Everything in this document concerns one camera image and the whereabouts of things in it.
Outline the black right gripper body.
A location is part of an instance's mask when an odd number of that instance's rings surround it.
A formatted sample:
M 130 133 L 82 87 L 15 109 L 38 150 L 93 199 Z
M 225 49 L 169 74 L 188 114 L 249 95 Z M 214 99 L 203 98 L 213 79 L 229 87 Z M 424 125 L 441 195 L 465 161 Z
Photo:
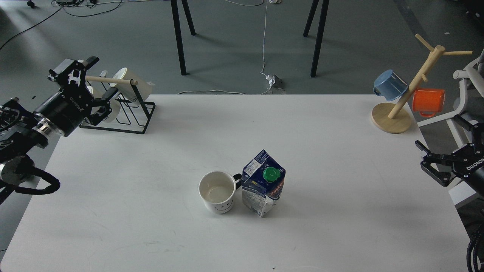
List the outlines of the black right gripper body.
M 484 193 L 484 152 L 483 146 L 474 148 L 466 144 L 451 153 L 453 162 L 451 170 L 456 177 L 469 185 L 476 193 Z

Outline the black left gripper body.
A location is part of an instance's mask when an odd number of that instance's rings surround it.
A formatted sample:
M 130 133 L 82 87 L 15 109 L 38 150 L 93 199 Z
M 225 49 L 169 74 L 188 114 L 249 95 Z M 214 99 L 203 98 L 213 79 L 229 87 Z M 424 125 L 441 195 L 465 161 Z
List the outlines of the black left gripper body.
M 91 114 L 93 100 L 86 88 L 82 91 L 63 89 L 38 106 L 34 115 L 48 119 L 62 136 L 67 137 Z

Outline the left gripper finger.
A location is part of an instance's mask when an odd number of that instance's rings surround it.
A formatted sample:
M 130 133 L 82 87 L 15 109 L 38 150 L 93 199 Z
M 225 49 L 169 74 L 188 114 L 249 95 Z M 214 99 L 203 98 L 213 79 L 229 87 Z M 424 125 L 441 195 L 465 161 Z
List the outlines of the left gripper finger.
M 119 114 L 119 102 L 116 100 L 119 93 L 114 93 L 116 88 L 111 87 L 104 93 L 97 91 L 93 87 L 88 87 L 87 90 L 94 99 L 99 99 L 101 102 L 90 107 L 91 110 L 83 121 L 90 125 L 99 125 L 102 122 L 109 123 L 114 121 Z M 103 98 L 105 94 L 112 93 L 114 93 L 114 95 L 109 100 Z
M 97 56 L 90 56 L 86 60 L 65 59 L 55 69 L 48 71 L 48 80 L 58 84 L 63 91 L 86 92 L 86 73 L 97 62 Z

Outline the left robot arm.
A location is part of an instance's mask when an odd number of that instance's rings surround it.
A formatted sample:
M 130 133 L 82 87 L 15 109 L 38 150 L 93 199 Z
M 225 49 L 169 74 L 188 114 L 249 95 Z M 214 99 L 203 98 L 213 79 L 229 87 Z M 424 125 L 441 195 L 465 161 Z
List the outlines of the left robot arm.
M 47 147 L 52 135 L 69 136 L 82 122 L 98 125 L 111 112 L 110 99 L 118 92 L 111 88 L 95 98 L 86 85 L 86 72 L 99 61 L 66 59 L 49 71 L 48 79 L 59 91 L 36 110 L 26 110 L 17 97 L 1 105 L 1 201 L 12 193 L 41 196 L 54 193 L 61 184 L 52 174 L 35 167 L 28 152 Z

